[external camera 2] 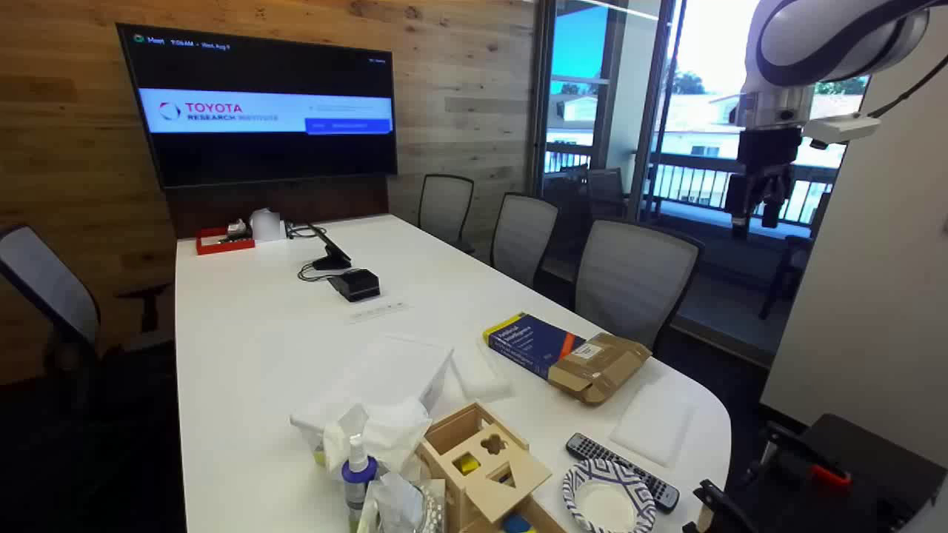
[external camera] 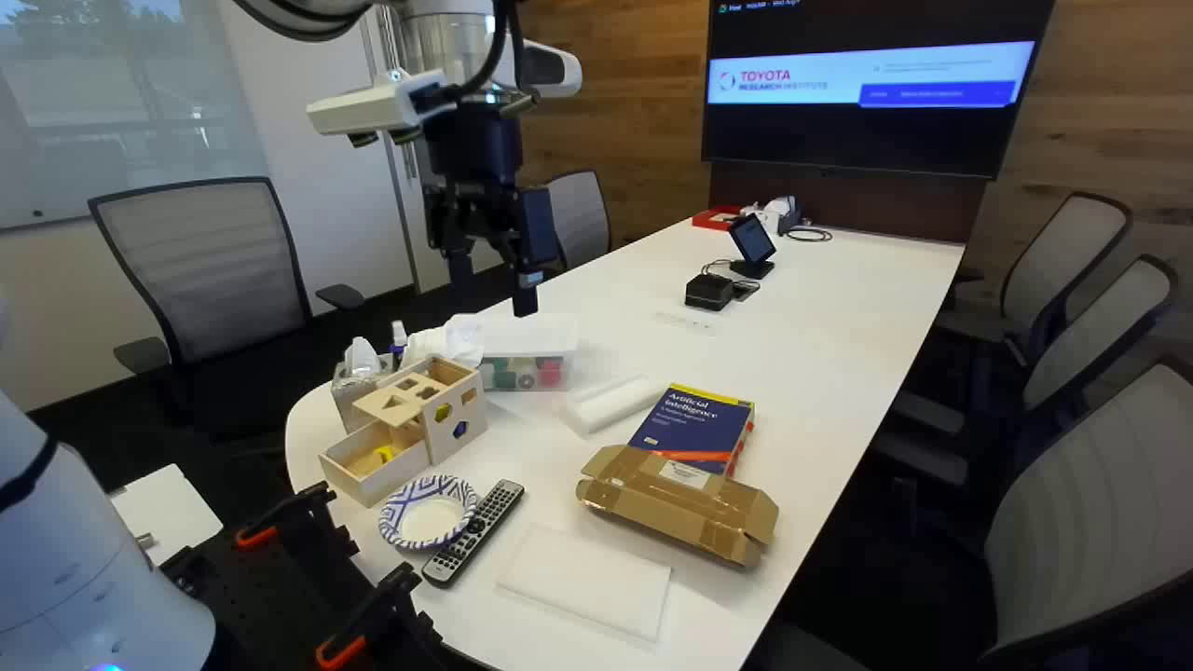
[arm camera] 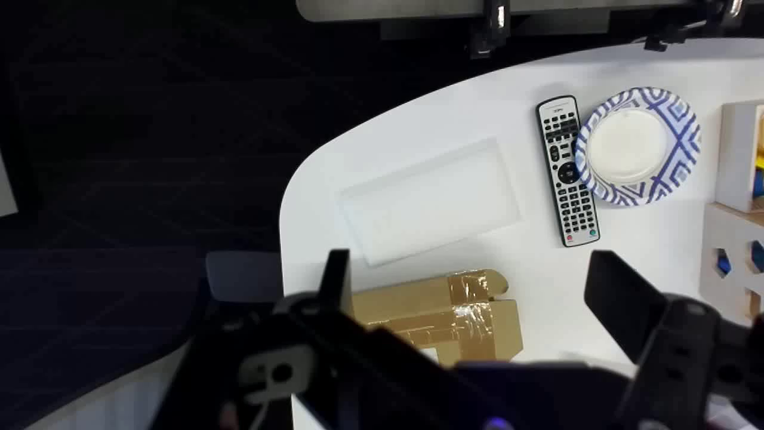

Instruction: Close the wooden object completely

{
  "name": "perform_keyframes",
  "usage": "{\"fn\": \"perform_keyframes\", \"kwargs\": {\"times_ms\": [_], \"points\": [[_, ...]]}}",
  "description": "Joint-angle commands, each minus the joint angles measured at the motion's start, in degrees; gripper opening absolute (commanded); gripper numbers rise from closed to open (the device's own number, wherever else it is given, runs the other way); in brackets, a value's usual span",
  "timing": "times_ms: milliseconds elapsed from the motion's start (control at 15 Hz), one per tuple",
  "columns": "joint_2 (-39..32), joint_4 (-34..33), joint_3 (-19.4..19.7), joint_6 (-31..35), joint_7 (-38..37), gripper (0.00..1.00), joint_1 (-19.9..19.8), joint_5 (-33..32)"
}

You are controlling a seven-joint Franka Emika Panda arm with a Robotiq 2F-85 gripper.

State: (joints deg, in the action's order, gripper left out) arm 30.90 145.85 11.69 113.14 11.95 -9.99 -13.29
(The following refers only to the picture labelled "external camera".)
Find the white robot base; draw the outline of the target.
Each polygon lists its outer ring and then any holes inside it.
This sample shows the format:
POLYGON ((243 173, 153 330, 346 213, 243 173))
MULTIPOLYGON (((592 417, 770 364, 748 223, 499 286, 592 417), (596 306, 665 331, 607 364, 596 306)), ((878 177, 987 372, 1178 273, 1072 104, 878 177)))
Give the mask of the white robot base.
POLYGON ((215 617, 168 581, 86 458, 0 391, 0 671, 203 671, 215 617))

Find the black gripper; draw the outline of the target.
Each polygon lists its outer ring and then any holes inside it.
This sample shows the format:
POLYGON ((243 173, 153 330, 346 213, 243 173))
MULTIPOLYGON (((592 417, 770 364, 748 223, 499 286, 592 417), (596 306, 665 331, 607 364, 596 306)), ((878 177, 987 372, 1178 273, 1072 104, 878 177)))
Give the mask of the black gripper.
POLYGON ((561 253, 543 187, 524 187, 524 128, 491 104, 459 104, 424 125, 429 240, 449 263, 451 311, 476 311, 471 249, 485 240, 515 270, 515 317, 536 315, 536 285, 561 253))

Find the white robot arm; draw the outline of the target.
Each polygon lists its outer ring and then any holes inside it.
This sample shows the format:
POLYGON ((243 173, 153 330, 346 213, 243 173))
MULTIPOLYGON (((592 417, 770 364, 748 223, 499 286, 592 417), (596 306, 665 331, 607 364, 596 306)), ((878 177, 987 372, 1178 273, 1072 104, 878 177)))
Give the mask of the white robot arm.
POLYGON ((351 145, 417 145, 424 229, 449 263, 451 299, 471 306, 471 249, 485 240, 510 273, 510 311, 529 317, 553 265, 543 192, 519 182, 519 117, 543 96, 579 96, 581 60, 524 35, 524 0, 236 0, 292 41, 332 41, 367 14, 391 24, 396 64, 369 85, 306 104, 316 135, 351 145))

